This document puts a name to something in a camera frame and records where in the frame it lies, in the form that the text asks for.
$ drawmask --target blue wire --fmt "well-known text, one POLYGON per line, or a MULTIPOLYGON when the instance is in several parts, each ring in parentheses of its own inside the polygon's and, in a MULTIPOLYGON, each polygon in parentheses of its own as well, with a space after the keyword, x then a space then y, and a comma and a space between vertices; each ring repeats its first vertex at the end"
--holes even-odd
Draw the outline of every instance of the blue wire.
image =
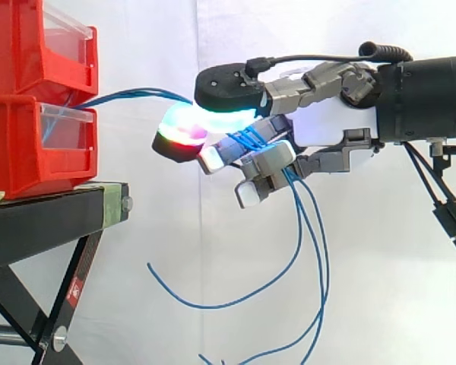
POLYGON ((54 118, 54 121, 52 123, 51 122, 47 123, 47 129, 46 129, 46 131, 44 132, 44 135, 43 135, 43 145, 44 145, 44 143, 47 142, 47 140, 51 136, 52 131, 55 128, 55 125, 57 124, 59 118, 64 114, 65 109, 69 106, 69 103, 71 102, 72 97, 73 97, 73 93, 70 93, 69 96, 68 96, 68 99, 64 103, 62 109, 59 110, 58 115, 54 118))
POLYGON ((301 364, 304 364, 304 363, 306 363, 306 361, 309 359, 312 352, 314 351, 315 346, 318 343, 319 335, 321 334, 322 323, 323 323, 323 318, 324 318, 324 313, 325 313, 325 304, 326 304, 326 300, 328 298, 328 291, 329 291, 329 284, 330 284, 330 264, 329 264, 328 242, 326 240, 324 224, 322 222, 321 212, 319 211, 319 207, 318 207, 316 198, 315 198, 314 194, 312 193, 312 190, 308 187, 308 185, 301 178, 294 175, 294 179, 298 183, 300 183, 304 187, 304 189, 309 193, 309 196, 311 197, 311 200, 312 200, 312 204, 315 207, 316 216, 318 218, 319 227, 321 230, 322 241, 323 241, 323 250, 325 251, 325 261, 326 261, 326 292, 325 292, 324 300, 321 299, 321 309, 319 310, 320 316, 319 316, 318 328, 316 329, 316 333, 315 333, 314 339, 311 343, 311 347, 309 348, 307 354, 304 356, 304 358, 302 359, 302 362, 301 362, 301 364))
POLYGON ((236 143, 242 145, 243 147, 245 147, 247 150, 249 151, 255 151, 256 148, 252 145, 250 145, 247 141, 241 139, 240 137, 237 137, 235 136, 234 134, 232 133, 227 133, 226 134, 228 137, 230 137, 231 139, 233 139, 236 143))
POLYGON ((180 303, 182 303, 182 304, 184 304, 186 306, 189 306, 191 308, 195 308, 195 309, 222 309, 222 308, 228 308, 229 306, 234 306, 236 304, 244 302, 247 299, 250 299, 251 297, 261 293, 263 290, 267 289, 268 287, 272 286, 277 281, 279 281, 290 270, 290 268, 292 268, 292 266, 294 265, 294 262, 296 261, 297 257, 299 256, 299 252, 300 252, 301 246, 302 246, 302 220, 301 220, 301 214, 300 214, 299 210, 297 210, 297 223, 299 225, 299 230, 298 230, 299 237, 298 237, 298 240, 297 240, 297 247, 296 247, 296 251, 294 252, 293 257, 291 258, 291 260, 289 261, 287 266, 275 278, 270 280, 265 285, 262 285, 261 287, 259 287, 259 289, 252 291, 250 294, 247 294, 244 297, 241 297, 241 298, 239 298, 237 300, 233 300, 233 301, 225 303, 225 304, 217 304, 217 305, 213 305, 213 306, 205 306, 205 305, 201 305, 201 304, 188 302, 187 300, 182 299, 179 295, 174 293, 167 286, 167 284, 155 272, 154 268, 152 268, 152 265, 150 263, 147 263, 147 267, 148 267, 150 273, 154 276, 154 278, 160 284, 160 286, 162 286, 164 288, 164 290, 167 291, 167 293, 169 293, 172 297, 174 297, 174 299, 176 299, 180 303))
POLYGON ((108 103, 109 101, 116 99, 133 99, 136 97, 162 97, 164 99, 192 104, 189 99, 186 99, 185 97, 182 97, 181 95, 175 94, 171 91, 155 87, 143 87, 138 89, 122 90, 110 95, 106 95, 104 97, 98 97, 95 100, 91 100, 87 103, 76 106, 75 109, 86 109, 91 108, 92 106, 108 103))
POLYGON ((251 125, 246 127, 246 130, 252 133, 262 144, 267 144, 267 142, 265 142, 264 138, 260 135, 260 133, 258 133, 257 130, 253 128, 251 125))
POLYGON ((240 136, 242 136, 244 139, 249 141, 251 144, 253 144, 256 148, 262 148, 264 147, 260 142, 257 142, 255 139, 250 137, 250 135, 244 131, 239 131, 240 136))
POLYGON ((199 358, 200 358, 201 360, 203 360, 203 362, 204 362, 205 365, 214 365, 212 362, 210 362, 210 361, 209 361, 206 357, 204 357, 203 355, 198 354, 198 356, 199 356, 199 358))
MULTIPOLYGON (((310 220, 308 218, 306 210, 305 210, 305 208, 304 208, 304 206, 302 204, 302 201, 301 201, 301 199, 299 197, 299 193, 297 192, 296 187, 293 184, 293 180, 296 180, 298 183, 303 184, 304 188, 311 195, 311 199, 312 199, 312 202, 313 202, 313 204, 315 206, 316 215, 317 215, 317 218, 318 218, 319 228, 321 230, 321 236, 322 236, 323 246, 324 246, 324 251, 325 251, 326 272, 327 272, 327 274, 326 274, 326 288, 325 288, 325 292, 322 293, 321 307, 320 307, 318 313, 316 314, 315 318, 312 320, 312 323, 303 332, 302 335, 300 335, 295 341, 293 341, 293 342, 291 342, 291 343, 289 343, 289 344, 287 344, 285 346, 282 346, 280 348, 276 348, 276 349, 273 349, 273 350, 265 351, 265 352, 262 352, 260 354, 256 354, 256 355, 250 357, 249 359, 242 361, 240 363, 240 365, 245 365, 245 364, 247 364, 249 362, 252 362, 253 360, 256 360, 256 359, 258 359, 260 357, 265 357, 265 356, 268 356, 268 355, 271 355, 271 354, 276 354, 277 352, 285 351, 285 350, 295 346, 296 344, 300 343, 304 339, 304 337, 307 336, 307 334, 310 333, 310 331, 314 328, 314 326, 316 324, 316 321, 318 321, 318 319, 322 318, 322 316, 324 315, 324 307, 325 307, 325 304, 326 304, 326 299, 328 298, 328 291, 329 291, 329 259, 328 259, 329 255, 328 255, 328 245, 327 245, 325 229, 324 229, 324 225, 322 223, 322 218, 321 218, 321 213, 319 211, 318 203, 315 200, 315 196, 312 193, 311 189, 297 175, 294 175, 292 173, 288 173, 286 170, 284 170, 284 175, 286 176, 287 181, 289 182, 290 188, 293 190, 294 198, 295 198, 296 203, 297 203, 297 208, 298 208, 298 210, 302 211, 302 215, 304 216, 304 220, 306 221, 306 225, 307 225, 307 227, 309 229, 309 232, 311 234, 311 237, 312 237, 312 242, 315 244, 316 257, 318 259, 319 286, 320 286, 321 292, 322 292, 324 290, 323 289, 324 288, 324 284, 321 283, 321 280, 323 278, 323 276, 322 276, 323 273, 322 273, 321 254, 320 253, 318 254, 318 252, 320 252, 319 248, 318 248, 318 241, 317 241, 317 238, 315 236, 314 230, 312 229, 312 225, 310 223, 310 220)), ((313 343, 312 343, 312 345, 311 345, 311 347, 309 349, 309 352, 308 352, 309 355, 314 350, 315 343, 318 340, 318 336, 319 336, 318 333, 320 333, 320 331, 321 331, 321 325, 320 324, 322 324, 321 320, 319 320, 319 322, 318 322, 318 328, 316 329, 315 340, 313 340, 313 343)))

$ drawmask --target screw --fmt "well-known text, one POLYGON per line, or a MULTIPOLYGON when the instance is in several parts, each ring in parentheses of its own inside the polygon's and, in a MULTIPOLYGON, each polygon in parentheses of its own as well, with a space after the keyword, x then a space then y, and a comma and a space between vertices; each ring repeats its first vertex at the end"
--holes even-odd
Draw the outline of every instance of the screw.
POLYGON ((63 325, 55 330, 52 336, 52 349, 55 352, 61 352, 68 343, 68 329, 63 325))
POLYGON ((132 199, 130 196, 125 196, 122 199, 122 210, 124 212, 130 212, 134 208, 134 199, 132 199))

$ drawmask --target black metal stand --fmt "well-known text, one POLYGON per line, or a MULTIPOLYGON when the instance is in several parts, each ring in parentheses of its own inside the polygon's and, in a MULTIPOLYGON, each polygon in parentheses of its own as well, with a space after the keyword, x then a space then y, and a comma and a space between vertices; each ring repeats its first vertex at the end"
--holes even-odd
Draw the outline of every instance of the black metal stand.
POLYGON ((0 202, 0 344, 32 348, 32 365, 81 365, 68 329, 103 229, 128 219, 126 184, 95 183, 73 192, 0 202), (9 265, 78 240, 49 316, 9 265))

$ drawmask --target white backdrop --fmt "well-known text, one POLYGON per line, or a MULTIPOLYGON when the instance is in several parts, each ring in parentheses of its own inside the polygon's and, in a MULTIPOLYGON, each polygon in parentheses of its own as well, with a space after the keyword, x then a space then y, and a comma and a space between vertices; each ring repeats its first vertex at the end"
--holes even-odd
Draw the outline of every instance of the white backdrop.
MULTIPOLYGON (((200 68, 253 56, 354 54, 365 40, 400 45, 415 58, 456 56, 456 0, 52 3, 98 27, 102 94, 151 86, 190 97, 200 68)), ((177 165, 150 150, 169 105, 120 100, 99 108, 100 178, 129 182, 135 209, 105 232, 71 326, 70 343, 85 365, 200 364, 198 352, 231 365, 297 338, 318 310, 307 237, 282 281, 223 311, 185 308, 150 276, 147 261, 181 296, 222 303, 272 278, 296 245, 289 192, 240 211, 237 171, 207 177, 195 163, 177 165)), ((456 191, 456 158, 446 178, 456 191)), ((325 325, 309 363, 456 365, 456 249, 404 151, 387 146, 350 174, 308 183, 325 219, 332 268, 325 325)), ((14 267, 45 309, 71 250, 14 267)), ((254 363, 300 363, 309 343, 254 363)), ((3 350, 0 364, 27 363, 27 351, 3 350)))

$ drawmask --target red storage bin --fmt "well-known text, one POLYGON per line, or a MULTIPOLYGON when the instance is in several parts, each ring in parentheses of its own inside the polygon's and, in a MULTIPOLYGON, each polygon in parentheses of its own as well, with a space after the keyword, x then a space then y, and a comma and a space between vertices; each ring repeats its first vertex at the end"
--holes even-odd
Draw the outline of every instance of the red storage bin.
POLYGON ((77 105, 98 94, 97 32, 43 3, 0 0, 0 95, 77 105))
POLYGON ((0 192, 6 199, 72 190, 97 174, 97 115, 0 97, 0 192))

